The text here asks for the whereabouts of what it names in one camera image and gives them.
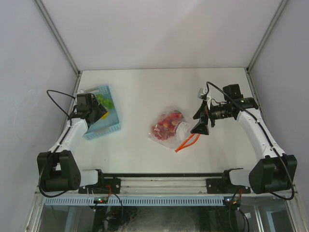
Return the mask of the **green fake grape bunch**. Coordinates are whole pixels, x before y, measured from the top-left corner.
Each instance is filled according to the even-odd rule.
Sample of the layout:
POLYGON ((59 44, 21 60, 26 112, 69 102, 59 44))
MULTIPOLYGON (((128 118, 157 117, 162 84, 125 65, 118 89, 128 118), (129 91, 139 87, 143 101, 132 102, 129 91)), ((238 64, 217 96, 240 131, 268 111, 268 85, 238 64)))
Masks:
POLYGON ((102 104, 104 107, 107 107, 108 109, 113 109, 113 101, 111 99, 104 97, 102 94, 97 94, 96 98, 99 103, 102 104))

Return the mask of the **clear zip top bag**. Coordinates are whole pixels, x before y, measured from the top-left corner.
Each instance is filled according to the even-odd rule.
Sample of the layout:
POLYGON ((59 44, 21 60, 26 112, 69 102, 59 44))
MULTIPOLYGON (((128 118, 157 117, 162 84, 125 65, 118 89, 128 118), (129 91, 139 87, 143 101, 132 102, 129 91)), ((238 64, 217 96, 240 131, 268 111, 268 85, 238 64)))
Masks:
POLYGON ((200 135, 191 133, 193 125, 178 106, 165 108, 151 123, 148 138, 176 153, 194 145, 200 135))

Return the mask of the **red fake strawberries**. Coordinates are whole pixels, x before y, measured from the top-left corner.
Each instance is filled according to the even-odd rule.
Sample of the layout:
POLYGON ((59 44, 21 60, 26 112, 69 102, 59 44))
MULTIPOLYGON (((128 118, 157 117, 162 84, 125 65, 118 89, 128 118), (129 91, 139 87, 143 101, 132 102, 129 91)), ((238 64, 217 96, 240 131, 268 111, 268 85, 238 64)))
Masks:
POLYGON ((171 132, 176 131, 178 124, 184 119, 183 114, 178 110, 172 110, 168 114, 163 114, 157 122, 157 125, 169 129, 171 132))

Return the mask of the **yellow fake lemon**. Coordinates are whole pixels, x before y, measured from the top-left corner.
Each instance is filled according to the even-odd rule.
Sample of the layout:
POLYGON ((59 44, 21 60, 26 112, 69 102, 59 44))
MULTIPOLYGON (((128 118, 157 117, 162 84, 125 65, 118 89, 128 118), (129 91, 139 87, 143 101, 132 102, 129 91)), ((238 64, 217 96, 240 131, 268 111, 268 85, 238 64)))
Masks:
POLYGON ((110 114, 110 112, 109 111, 107 111, 107 113, 106 114, 104 114, 100 119, 102 119, 102 120, 104 120, 108 115, 110 114))

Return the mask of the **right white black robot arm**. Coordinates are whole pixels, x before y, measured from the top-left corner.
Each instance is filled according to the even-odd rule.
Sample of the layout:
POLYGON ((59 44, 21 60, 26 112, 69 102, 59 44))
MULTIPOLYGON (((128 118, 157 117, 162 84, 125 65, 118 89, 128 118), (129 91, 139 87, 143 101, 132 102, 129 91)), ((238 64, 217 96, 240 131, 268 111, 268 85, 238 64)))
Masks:
POLYGON ((285 200, 293 199, 296 157, 287 155, 276 143, 254 98, 245 98, 238 84, 218 88, 211 82, 199 90, 198 98, 202 103, 193 116, 198 123, 191 133, 209 135, 209 128, 215 126, 216 120, 233 118, 245 131, 257 157, 257 164, 251 170, 235 168, 223 172, 219 183, 223 192, 248 189, 255 194, 270 193, 279 198, 279 191, 290 190, 291 196, 285 200))

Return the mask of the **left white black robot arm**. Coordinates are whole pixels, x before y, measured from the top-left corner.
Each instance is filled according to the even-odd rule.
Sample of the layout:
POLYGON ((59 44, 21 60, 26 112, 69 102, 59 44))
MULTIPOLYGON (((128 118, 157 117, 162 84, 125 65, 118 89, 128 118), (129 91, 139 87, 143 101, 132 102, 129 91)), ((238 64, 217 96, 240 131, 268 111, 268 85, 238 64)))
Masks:
POLYGON ((71 113, 66 113, 67 123, 56 143, 37 156, 39 171, 38 189, 47 198, 58 197, 68 191, 89 186, 95 193, 106 187, 99 170, 81 171, 73 154, 89 127, 107 114, 93 93, 78 93, 71 113))

